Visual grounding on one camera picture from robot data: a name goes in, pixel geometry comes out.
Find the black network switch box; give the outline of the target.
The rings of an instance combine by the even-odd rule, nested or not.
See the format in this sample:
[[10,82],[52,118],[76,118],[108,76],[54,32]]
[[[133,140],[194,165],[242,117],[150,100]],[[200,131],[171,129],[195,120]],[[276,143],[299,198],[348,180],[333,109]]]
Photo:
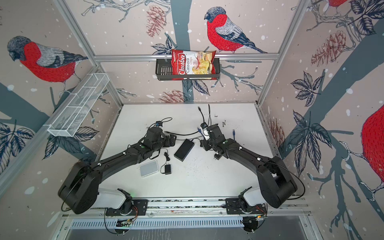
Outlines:
[[190,153],[195,143],[191,140],[184,140],[178,150],[175,152],[174,157],[183,162],[187,155]]

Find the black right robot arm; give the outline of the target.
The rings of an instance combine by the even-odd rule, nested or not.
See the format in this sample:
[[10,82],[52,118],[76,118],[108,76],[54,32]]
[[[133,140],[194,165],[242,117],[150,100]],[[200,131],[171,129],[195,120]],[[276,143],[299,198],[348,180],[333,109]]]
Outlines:
[[293,175],[279,157],[268,158],[242,147],[234,139],[227,139],[218,125],[211,125],[202,130],[202,147],[216,152],[215,158],[224,157],[236,161],[251,170],[258,178],[257,187],[249,187],[239,195],[238,204],[244,212],[251,208],[268,204],[279,208],[297,190]]

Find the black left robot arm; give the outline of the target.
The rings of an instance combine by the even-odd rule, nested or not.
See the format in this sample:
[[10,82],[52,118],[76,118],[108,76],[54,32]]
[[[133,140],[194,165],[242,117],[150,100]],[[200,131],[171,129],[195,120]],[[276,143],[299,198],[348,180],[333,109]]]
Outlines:
[[165,134],[161,128],[152,127],[147,130],[145,137],[121,153],[91,164],[79,161],[59,188],[58,196],[75,214],[82,214],[97,201],[99,185],[104,180],[149,159],[162,148],[173,147],[176,139],[176,135]]

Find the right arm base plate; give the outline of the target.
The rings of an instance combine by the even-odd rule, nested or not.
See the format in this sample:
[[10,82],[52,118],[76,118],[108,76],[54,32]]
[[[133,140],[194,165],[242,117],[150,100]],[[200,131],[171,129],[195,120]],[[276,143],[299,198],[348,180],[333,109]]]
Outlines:
[[250,206],[245,202],[245,200],[239,198],[225,199],[225,204],[222,205],[222,208],[226,209],[228,215],[266,215],[268,212],[268,206],[266,204]]

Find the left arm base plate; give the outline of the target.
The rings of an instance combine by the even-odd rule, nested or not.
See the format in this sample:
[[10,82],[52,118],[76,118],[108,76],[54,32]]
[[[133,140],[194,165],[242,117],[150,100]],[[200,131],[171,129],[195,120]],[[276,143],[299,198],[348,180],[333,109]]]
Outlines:
[[148,208],[148,203],[149,200],[145,199],[133,199],[131,201],[125,201],[123,205],[118,209],[108,208],[106,211],[106,216],[145,216]]

